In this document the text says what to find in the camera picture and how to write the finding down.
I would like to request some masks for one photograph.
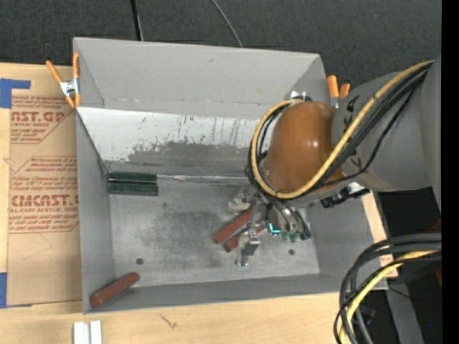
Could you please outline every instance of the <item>gray carpet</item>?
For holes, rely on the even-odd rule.
[[[246,47],[317,52],[359,85],[433,59],[442,0],[217,0]],[[236,46],[210,0],[138,0],[148,41]],[[73,36],[135,39],[129,0],[0,0],[0,61],[69,64]]]

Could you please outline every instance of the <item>white plastic piece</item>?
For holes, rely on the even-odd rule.
[[[101,321],[75,322],[73,344],[102,344]]]

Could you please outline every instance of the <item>blue tape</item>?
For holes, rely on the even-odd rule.
[[[0,108],[11,108],[13,89],[30,89],[30,80],[0,79]]]
[[[6,308],[6,273],[0,272],[0,308]]]

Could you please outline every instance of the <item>cable bundle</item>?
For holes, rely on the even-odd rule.
[[[376,270],[357,287],[356,281],[359,269],[367,262],[388,254],[403,255]],[[341,283],[339,293],[340,310],[333,326],[333,333],[336,341],[342,344],[344,338],[347,336],[352,344],[358,344],[350,324],[350,320],[355,313],[356,320],[359,323],[366,343],[372,344],[373,341],[366,330],[364,319],[359,310],[361,301],[366,297],[369,291],[391,271],[401,267],[403,264],[426,260],[441,261],[441,233],[398,236],[373,244],[363,251]],[[339,318],[341,318],[341,328],[338,331],[337,326]]]
[[[336,147],[331,152],[330,156],[323,163],[318,172],[312,177],[312,179],[298,190],[291,192],[282,192],[276,190],[266,183],[260,173],[260,161],[263,154],[261,153],[263,142],[265,140],[266,132],[272,121],[282,113],[284,109],[302,100],[286,100],[278,103],[277,105],[270,108],[265,115],[261,118],[250,144],[249,156],[246,168],[246,174],[252,185],[263,195],[273,196],[276,199],[288,200],[296,199],[298,197],[309,194],[319,188],[330,186],[331,184],[340,183],[350,178],[358,176],[360,173],[370,166],[374,157],[379,150],[384,137],[389,132],[390,128],[394,125],[396,119],[400,116],[402,111],[406,108],[408,102],[411,100],[412,95],[418,85],[424,80],[427,71],[432,65],[432,61],[422,62],[417,64],[392,78],[389,82],[380,88],[372,98],[366,103],[366,105],[357,114],[354,121],[350,124],[343,137],[340,139]],[[365,139],[369,131],[381,120],[381,118],[387,113],[387,111],[404,96],[407,99],[402,103],[399,110],[394,114],[392,119],[389,121],[388,126],[384,129],[380,135],[377,144],[363,167],[358,173],[353,175],[340,178],[332,182],[326,182],[326,180],[333,175],[339,167],[352,155],[359,144]],[[380,100],[379,106],[370,113],[377,100]]]

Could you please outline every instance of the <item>yellow cable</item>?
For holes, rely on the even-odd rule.
[[[252,162],[252,172],[255,177],[255,180],[259,183],[260,187],[263,189],[263,191],[271,196],[275,196],[278,199],[294,199],[301,194],[304,194],[307,190],[309,190],[311,187],[313,187],[316,182],[319,180],[320,177],[326,172],[328,167],[333,163],[333,161],[336,159],[338,156],[339,152],[343,149],[343,147],[346,145],[348,142],[349,138],[352,136],[352,133],[355,131],[356,127],[360,124],[360,122],[363,120],[364,116],[370,111],[370,109],[373,107],[374,103],[376,102],[377,99],[379,99],[385,92],[387,92],[390,87],[393,85],[396,85],[398,82],[403,80],[406,76],[410,75],[412,72],[418,70],[421,67],[424,67],[428,64],[430,64],[431,61],[426,61],[426,62],[421,62],[419,64],[416,64],[413,67],[410,67],[409,69],[406,69],[405,71],[399,73],[395,77],[393,77],[389,82],[387,82],[385,85],[383,85],[370,100],[366,103],[366,105],[361,109],[359,114],[356,116],[352,124],[348,127],[346,132],[344,133],[343,137],[340,139],[338,144],[336,144],[336,147],[332,150],[330,156],[327,158],[327,160],[324,162],[324,164],[320,167],[320,169],[317,171],[317,173],[313,176],[309,182],[299,188],[296,191],[291,191],[291,192],[283,192],[283,191],[278,191],[270,187],[263,177],[260,174],[260,169],[258,168],[257,164],[257,143],[258,143],[258,137],[260,136],[260,132],[262,130],[262,127],[265,124],[265,121],[267,118],[278,108],[281,108],[282,106],[286,106],[290,103],[294,102],[302,102],[301,100],[287,100],[283,101],[281,103],[278,103],[274,107],[268,110],[268,112],[262,117],[260,122],[258,123],[257,128],[255,129],[255,133],[253,135],[253,140],[251,144],[251,162]]]
[[[386,275],[388,275],[391,271],[396,270],[396,268],[402,266],[404,264],[403,260],[406,259],[416,259],[419,257],[423,257],[428,254],[433,254],[434,252],[437,252],[435,250],[427,250],[427,251],[413,251],[413,252],[408,252],[407,254],[399,257],[395,261],[400,261],[399,264],[394,264],[389,267],[386,267],[385,269],[381,270],[381,272],[376,275],[368,285],[351,301],[351,304],[349,305],[347,311],[346,311],[346,317],[347,320],[350,322],[352,319],[352,316],[354,316],[354,313],[356,312],[357,307],[360,305],[361,301],[368,295],[369,291],[373,289],[373,287],[378,284],[378,282],[384,278]],[[341,324],[340,330],[339,330],[339,339],[341,342],[344,342],[344,339],[346,338],[346,331],[344,330],[343,324]]]

